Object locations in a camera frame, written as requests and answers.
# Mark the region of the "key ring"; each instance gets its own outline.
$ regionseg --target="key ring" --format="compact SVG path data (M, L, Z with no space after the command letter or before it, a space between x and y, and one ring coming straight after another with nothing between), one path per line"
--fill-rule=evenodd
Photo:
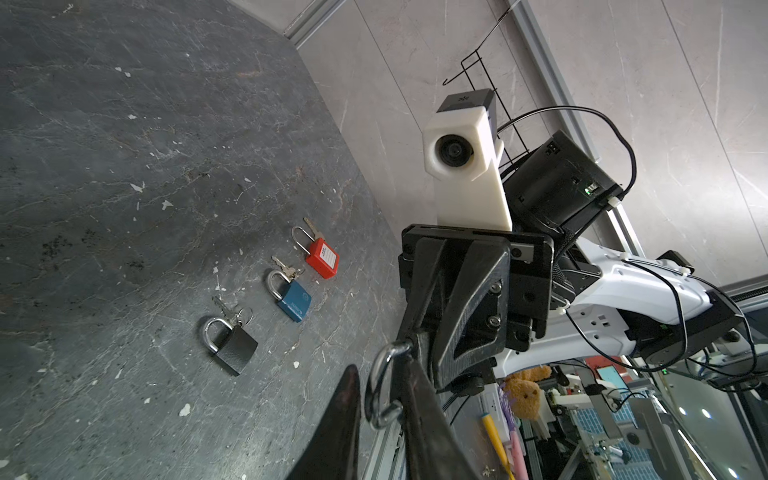
M245 310L245 309L250 310L250 317L248 318L247 322L243 323L243 320L240 319L240 315L243 313L243 310ZM243 308L240 309L240 311L235 313L235 319L240 324L240 326L248 325L250 323L250 321L253 320L253 309L251 307L249 307L249 306L244 306Z

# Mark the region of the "camera lens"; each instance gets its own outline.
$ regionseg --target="camera lens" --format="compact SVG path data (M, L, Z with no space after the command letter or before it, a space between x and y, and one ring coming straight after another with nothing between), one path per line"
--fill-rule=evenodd
M435 148L442 163L449 167L461 167L474 153L467 139L458 135L440 137Z

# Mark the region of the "metal ring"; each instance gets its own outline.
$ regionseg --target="metal ring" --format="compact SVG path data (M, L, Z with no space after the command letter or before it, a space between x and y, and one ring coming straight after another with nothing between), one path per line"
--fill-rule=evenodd
M240 319L240 314L243 313L243 310L245 309L250 310L250 317L248 318L247 322L243 323L243 321ZM235 313L235 318L237 319L237 322L240 324L240 326L248 325L250 321L253 320L253 309L250 308L249 306L244 306L243 308L240 309L239 312Z
M366 386L366 418L374 429L384 429L402 414L402 403L392 400L385 406L381 401L384 375L393 358L405 355L413 345L408 340L398 340L382 348L373 360Z

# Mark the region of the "blue padlock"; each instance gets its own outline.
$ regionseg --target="blue padlock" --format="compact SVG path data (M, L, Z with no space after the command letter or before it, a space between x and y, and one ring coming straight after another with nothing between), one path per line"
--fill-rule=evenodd
M280 276L288 282L288 291L285 295L281 295L272 284L276 276ZM266 288L277 299L277 305L296 323L300 322L310 309L312 297L304 290L303 286L299 285L299 282L291 281L281 270L272 270L270 272L266 277Z

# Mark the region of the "cable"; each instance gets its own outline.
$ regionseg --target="cable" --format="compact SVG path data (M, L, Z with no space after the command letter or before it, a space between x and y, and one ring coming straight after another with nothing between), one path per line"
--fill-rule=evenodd
M632 187L634 187L634 182L637 179L637 159L634 156L634 150L632 150L632 146L629 145L629 142L621 135L621 132L616 127L613 121L611 121L610 118L606 114L604 114L601 111L597 111L593 108L588 107L575 107L570 105L556 105L554 107L543 107L543 108L537 108L535 110L531 110L528 113L524 113L520 115L519 117L512 118L510 121L503 124L501 127L497 129L497 133L503 132L506 128L511 127L512 125L518 123L520 120L524 120L525 118L531 117L532 115L541 114L546 111L555 111L555 110L575 110L575 111L585 111L587 113L597 115L598 117L602 118L605 123L608 124L608 127L611 127L611 130L614 131L614 134L616 135L616 138L621 142L622 145L624 145L624 148L627 149L627 152L629 153L629 161L632 168L632 175L629 180L629 184L627 184L627 188L624 189L623 192L618 194L616 198L619 200L623 200L624 197L629 193L630 190L632 190Z
M445 410L447 410L448 407L451 406L451 404L455 402L457 398L458 398L458 393L454 393L453 395L451 395L451 398L446 400L445 403L442 404L442 411L444 412Z
M702 366L704 368L710 369L713 372L719 373L721 375L730 376L731 378L734 378L734 379L742 379L744 377L751 376L754 373L755 369L757 368L757 351L755 351L755 340L752 338L752 329L750 328L750 323L746 321L746 315L744 315L744 312L741 311L741 307L739 307L737 305L737 303L734 302L733 299L730 298L730 296L728 296L719 287L714 286L712 283L709 283L708 281L706 281L704 279L701 279L698 276L690 275L690 278L696 280L697 282L705 283L705 284L711 286L720 295L726 297L731 302L731 304L736 307L738 312L741 314L742 318L744 318L743 324L744 324L744 329L746 330L746 341L750 344L750 349L752 350L752 366L750 367L749 370L747 370L745 373L742 373L741 375L735 375L734 376L734 375L730 375L729 373L721 372L720 370L715 369L711 365L709 365L708 362L707 363L700 363L700 362L697 362L696 360L693 360L693 359L691 359L691 362L696 363L697 365Z
M631 392L629 395L624 397L624 400L621 400L621 402L619 402L619 406L616 407L615 410L611 410L611 411L613 413L618 413L619 410L621 410L621 407L624 406L624 403L627 403L627 400L631 399L634 396L642 396L643 398L648 398L646 395L642 395L640 392Z
M456 410L456 413L453 414L453 418L451 419L451 422L448 424L449 426L453 425L453 422L456 420L456 417L458 417L458 413L461 412L462 407L464 406L464 404L466 404L469 401L470 398L472 398L472 397L468 396L466 399L464 399L464 402L462 402L462 404L460 406L458 406L458 409Z
M677 294L677 290L675 289L674 285L672 285L672 283L670 283L669 280L667 280L666 278L661 276L659 273L656 273L653 270L650 270L648 268L645 268L644 266L638 265L638 264L633 263L633 262L629 262L629 261L626 261L626 260L624 260L624 262L626 264L628 264L628 265L635 266L636 268L639 268L641 270L645 270L646 272L648 272L651 275L655 276L656 278L658 278L662 282L666 283L668 287L670 287L670 290L672 291L672 294L674 295L675 306L677 307L677 318L680 321L680 341L683 343L683 348L680 349L680 353L678 353L675 356L675 358L673 358L670 362L664 363L663 365L660 365L660 366L657 366L657 367L654 367L654 368L650 368L650 369L647 369L647 368L644 368L644 367L640 367L640 366L632 366L632 365L628 365L628 364L623 363L623 362L619 362L618 360L616 360L616 359L612 358L610 355L608 355L606 352L603 352L602 350L597 348L596 345L594 345L592 342L590 342L589 339L587 338L587 336L584 334L584 330L582 330L581 327L579 327L579 325L576 323L576 321L573 319L573 317L571 316L571 314L567 310L565 310L565 315L568 316L568 319L571 321L573 326L576 328L576 330L578 331L579 335L581 335L581 338L584 339L584 341L586 343L588 343L589 346L592 347L592 349L595 352L599 353L600 355L602 355L606 359L609 359L610 361L612 361L613 363L615 363L617 365L623 366L625 369L632 369L632 370L637 370L638 372L645 372L645 373L660 372L661 370L666 369L668 367L671 367L675 363L681 361L683 358L685 358L685 354L688 351L688 329L687 329L687 327L685 325L685 319L684 319L684 316L683 316L683 306L680 304L680 296Z
M567 365L567 366L575 366L575 367L584 367L585 369L589 370L589 373L592 374L592 378L594 378L594 382L598 382L598 377L594 374L594 370L589 367L586 363L582 362L581 360L573 359L574 362L581 362L581 365L574 365L572 363L564 363L564 362L550 362L549 365Z
M656 267L656 268L661 268L662 270L666 270L666 271L669 271L669 272L672 272L672 273L676 273L678 275L682 275L682 273L679 270L675 270L674 268L670 268L670 267L665 266L665 265L659 265L658 263L653 263L653 262L648 262L648 261L643 261L643 260L635 260L635 259L633 259L632 262L633 263L642 263L644 265L653 266L653 267ZM754 339L752 337L752 329L750 328L750 324L746 320L746 315L741 310L741 307L739 307L738 303L736 303L727 293L722 291L722 289L719 288L718 286L715 286L712 283L704 280L703 278L699 278L698 276L689 275L689 277L694 279L694 280L696 280L696 281L704 283L704 284L712 287L713 289L715 289L720 295L722 295L725 298L727 298L728 301L730 302L730 304L733 305L733 307L736 308L736 310L744 318L743 324L744 324L744 329L746 330L746 340L750 344L750 349L752 350L752 367L750 367L750 369L746 373L741 374L741 376L734 376L734 378L741 378L743 376L751 375L752 373L754 373L755 368L757 367L757 352L755 351L755 342L754 342ZM691 362L693 362L693 363L696 363L701 368L710 369L713 372L719 373L721 375L731 376L729 373L721 372L721 371L715 369L714 367L712 367L711 364L709 363L709 353L705 350L704 354L705 354L705 357L706 357L705 362L698 362L698 361L696 361L694 359L691 359L691 358L689 358L689 360Z

